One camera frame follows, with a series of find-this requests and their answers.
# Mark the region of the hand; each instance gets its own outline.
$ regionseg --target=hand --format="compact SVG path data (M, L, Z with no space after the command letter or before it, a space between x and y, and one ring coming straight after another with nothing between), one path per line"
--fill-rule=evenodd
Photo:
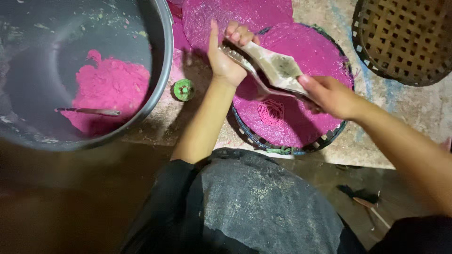
M370 103L332 77L303 75L297 80L312 100L335 118L354 120L363 106ZM320 113L317 105L306 103L313 114Z
M226 29L226 37L234 43L243 46L250 41L259 43L259 38L248 31L246 26L239 26L237 21L231 20ZM211 31L209 40L209 57L212 66L213 79L224 81L237 87L246 77L246 71L240 65L234 63L228 56L218 49L218 24L211 20Z

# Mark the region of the pink powder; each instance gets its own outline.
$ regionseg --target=pink powder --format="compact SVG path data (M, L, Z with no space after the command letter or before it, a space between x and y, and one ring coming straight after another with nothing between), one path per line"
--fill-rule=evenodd
M293 22L291 0L185 0L182 4L185 36L194 49L207 52L210 20L224 31L231 19L247 24L250 31L282 22Z
M115 109L121 116L109 117L63 111L73 126L87 136L105 135L125 124L139 110L149 86L149 71L142 65L121 60L102 60L97 50L90 50L97 68L85 65L76 74L79 90L72 101L74 108Z
M261 37L261 44L271 51L293 56L307 75L332 76L349 88L353 85L349 71L343 66L345 58L333 43L313 28L300 24L278 24ZM237 88L234 107L242 121L271 144L303 147L341 123L329 114L311 114L301 101L270 95L269 99L284 105L285 113L281 126L269 126L261 121L257 110L260 102L254 100L256 94L257 86L253 78L246 77Z

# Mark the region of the round woven basket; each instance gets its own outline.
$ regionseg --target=round woven basket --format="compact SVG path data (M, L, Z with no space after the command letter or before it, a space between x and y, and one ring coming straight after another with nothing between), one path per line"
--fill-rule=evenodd
M406 85L435 84L452 70L450 3L444 0L359 0L353 45L375 74Z
M345 56L344 51L342 48L336 43L336 41L328 35L322 28L317 27L316 25L309 26L303 23L300 23L301 25L310 27L315 29L318 33L320 33L323 37L327 38L329 41L331 41L336 48L339 50L341 56ZM265 28L258 32L259 34L265 34L268 32L270 28ZM355 85L353 81L353 74L351 65L347 63L347 60L344 61L344 66L348 70L348 75L351 77L353 86L352 90L355 90ZM342 121L341 124L336 127L334 130L328 131L325 135L319 137L315 142L308 144L304 147L292 147L292 146L275 146L270 144L266 139L262 138L261 136L257 135L253 130L251 130L240 118L240 116L237 113L237 110L232 106L232 112L240 126L240 129L243 130L243 132L247 135L249 140L256 145L258 148L261 148L263 150L266 150L267 152L272 153L279 153L282 155L304 155L307 153L312 153L318 150L321 150L325 147L327 147L329 144L331 144L334 139L345 129L345 126L347 125L347 121Z

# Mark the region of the pink string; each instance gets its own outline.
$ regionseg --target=pink string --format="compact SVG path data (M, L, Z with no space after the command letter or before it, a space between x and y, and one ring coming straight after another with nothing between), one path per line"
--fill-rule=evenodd
M356 68L356 74L353 75L353 79L356 79L358 77L359 73L361 73L361 69Z
M270 126L281 126L284 122L284 104L267 99L257 105L260 120Z

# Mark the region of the gray bucket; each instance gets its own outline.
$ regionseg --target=gray bucket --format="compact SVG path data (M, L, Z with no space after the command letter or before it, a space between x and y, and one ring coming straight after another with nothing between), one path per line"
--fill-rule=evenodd
M130 24L124 28L126 18ZM121 136L149 115L163 93L173 56L171 23L164 0L2 1L0 136L49 151L96 147ZM141 110L99 137L86 137L54 112L71 107L78 88L75 73L87 64L90 49L142 64L151 73Z

